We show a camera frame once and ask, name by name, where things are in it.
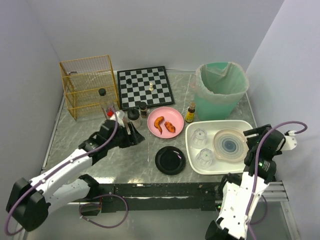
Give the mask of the clear vinegar bottle red label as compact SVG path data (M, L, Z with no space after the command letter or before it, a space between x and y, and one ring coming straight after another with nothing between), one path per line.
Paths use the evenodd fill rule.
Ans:
M100 96L100 108L102 109L105 118L109 119L113 115L112 108L114 108L116 111L118 110L118 103L116 100L114 100L114 97L110 93L107 93L105 88L100 88L98 93Z

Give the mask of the beige bowl with handles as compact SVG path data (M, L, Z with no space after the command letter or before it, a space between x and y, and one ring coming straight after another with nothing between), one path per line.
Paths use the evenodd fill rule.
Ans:
M245 136L229 128L220 130L214 135L212 147L216 159L231 164L242 163L248 151Z

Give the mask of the black plate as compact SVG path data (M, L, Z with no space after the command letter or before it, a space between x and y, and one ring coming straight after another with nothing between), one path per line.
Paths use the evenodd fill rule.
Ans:
M155 166L163 174L175 176L184 170L186 158L177 147L165 146L156 153Z

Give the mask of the pink plate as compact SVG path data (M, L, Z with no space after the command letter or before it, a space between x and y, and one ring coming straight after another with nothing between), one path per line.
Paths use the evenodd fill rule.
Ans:
M162 133L160 133L160 131L154 126L154 122L158 117L164 117L163 122L160 124ZM175 132L169 132L165 127L165 122L170 122L175 127ZM167 106L154 109L147 119L147 127L149 131L156 137L162 139L171 139L178 136L182 132L184 124L185 121L181 113L178 110Z

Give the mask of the clear drinking glass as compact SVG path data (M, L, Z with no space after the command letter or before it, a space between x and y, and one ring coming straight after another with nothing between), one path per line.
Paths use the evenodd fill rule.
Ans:
M197 128L191 136L191 146L195 149L201 149L207 144L207 131L203 128Z

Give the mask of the clear faceted glass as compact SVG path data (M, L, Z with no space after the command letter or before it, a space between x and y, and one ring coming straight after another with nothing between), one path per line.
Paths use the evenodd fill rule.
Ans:
M204 148L196 155L195 165L199 169L206 170L212 165L213 160L213 151L208 148Z

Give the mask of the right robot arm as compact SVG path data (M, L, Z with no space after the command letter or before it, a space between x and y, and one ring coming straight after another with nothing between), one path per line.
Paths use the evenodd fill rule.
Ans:
M282 154L285 136L270 124L244 131L247 154L242 176L226 174L218 188L222 204L216 220L205 234L207 240L245 240L248 223L263 192L273 180L277 164L273 157Z

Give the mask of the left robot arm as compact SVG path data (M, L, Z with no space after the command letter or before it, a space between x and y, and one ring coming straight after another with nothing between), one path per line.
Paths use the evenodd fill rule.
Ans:
M124 127L116 120L106 120L99 131L84 140L65 160L31 180L23 177L17 180L7 202L8 216L31 232L64 205L96 198L100 184L90 175L81 175L72 183L68 181L106 157L109 150L135 146L144 139L132 123Z

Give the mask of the black lid seasoning jar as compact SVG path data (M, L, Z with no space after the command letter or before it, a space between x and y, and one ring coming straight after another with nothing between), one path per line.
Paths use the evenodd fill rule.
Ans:
M127 111L127 117L130 122L132 122L133 126L138 129L141 126L141 117L140 111L134 107L130 108Z

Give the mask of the small dark pepper shaker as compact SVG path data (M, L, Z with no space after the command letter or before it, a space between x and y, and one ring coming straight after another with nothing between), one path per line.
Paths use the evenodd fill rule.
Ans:
M141 101L138 106L139 106L139 111L140 111L141 118L147 118L148 117L147 103Z

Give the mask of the orange chicken wing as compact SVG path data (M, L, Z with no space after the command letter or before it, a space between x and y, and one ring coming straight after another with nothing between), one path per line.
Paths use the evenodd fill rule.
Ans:
M154 121L154 127L159 131L160 134L162 134L163 130L161 127L161 123L164 121L164 117L163 116L159 116L155 119Z

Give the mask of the red fried chicken piece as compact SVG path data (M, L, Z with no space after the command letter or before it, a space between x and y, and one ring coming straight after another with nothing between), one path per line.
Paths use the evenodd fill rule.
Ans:
M166 128L170 133L175 133L175 132L176 132L176 128L175 128L175 126L174 126L171 122L166 121L166 122L164 123L164 126L165 126L165 128Z

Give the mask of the white plastic tray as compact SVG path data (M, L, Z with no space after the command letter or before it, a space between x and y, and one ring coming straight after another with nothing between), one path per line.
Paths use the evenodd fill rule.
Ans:
M203 148L196 149L191 146L191 138L194 131L198 128L207 131L207 142ZM213 138L218 131L223 129L233 129L243 134L243 131L250 130L253 127L244 120L210 120L191 123L185 130L185 145L187 156L192 169L201 175L224 175L228 173L240 174L245 167L244 161L239 163L229 163L220 161L214 156ZM195 160L197 154L208 148L213 152L213 162L208 169L200 169L196 166Z

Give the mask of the white chess pawn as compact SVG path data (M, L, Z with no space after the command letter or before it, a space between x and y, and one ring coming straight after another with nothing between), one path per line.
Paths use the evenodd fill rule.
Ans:
M149 83L149 90L150 90L150 91L153 91L153 90L154 90L154 87L153 87L153 83L152 83L152 82Z

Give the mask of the black white chessboard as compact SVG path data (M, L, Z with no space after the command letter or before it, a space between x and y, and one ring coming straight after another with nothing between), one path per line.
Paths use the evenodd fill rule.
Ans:
M153 91L149 90L150 82ZM164 66L120 70L117 72L119 106L123 111L138 108L145 102L147 108L169 106L175 103L172 88Z

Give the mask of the black chess pawn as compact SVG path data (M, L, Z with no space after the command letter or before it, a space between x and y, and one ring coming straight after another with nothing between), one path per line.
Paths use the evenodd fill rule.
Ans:
M131 78L127 79L127 80L126 80L126 83L127 83L128 85L131 85L131 84L132 84L132 79L131 79Z

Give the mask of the yellow label sauce bottle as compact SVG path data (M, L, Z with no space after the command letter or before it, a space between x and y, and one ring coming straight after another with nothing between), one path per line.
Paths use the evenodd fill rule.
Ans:
M195 111L196 111L196 103L191 102L188 109L187 109L186 115L185 115L185 121L187 123L193 122L194 116L195 116Z

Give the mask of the green plastic trash bin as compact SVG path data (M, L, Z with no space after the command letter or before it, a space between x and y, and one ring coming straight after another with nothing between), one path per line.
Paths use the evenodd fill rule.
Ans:
M195 101L195 111L197 116L202 121L209 120L225 120L232 110L236 107L237 103L231 104L218 104L218 103L210 103L207 100L196 96L194 93L194 101Z

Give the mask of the clear trash bag liner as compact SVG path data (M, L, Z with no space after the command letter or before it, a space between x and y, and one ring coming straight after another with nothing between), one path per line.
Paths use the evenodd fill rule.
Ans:
M245 71L235 62L203 64L190 84L196 96L221 105L237 103L250 86Z

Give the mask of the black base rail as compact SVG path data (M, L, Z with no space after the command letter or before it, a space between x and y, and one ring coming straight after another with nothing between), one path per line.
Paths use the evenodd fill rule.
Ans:
M126 209L122 200L104 194L124 198L130 211L190 210L215 211L222 202L218 182L178 183L109 183L100 184L93 195L77 198L77 202L101 203L102 213L114 213Z

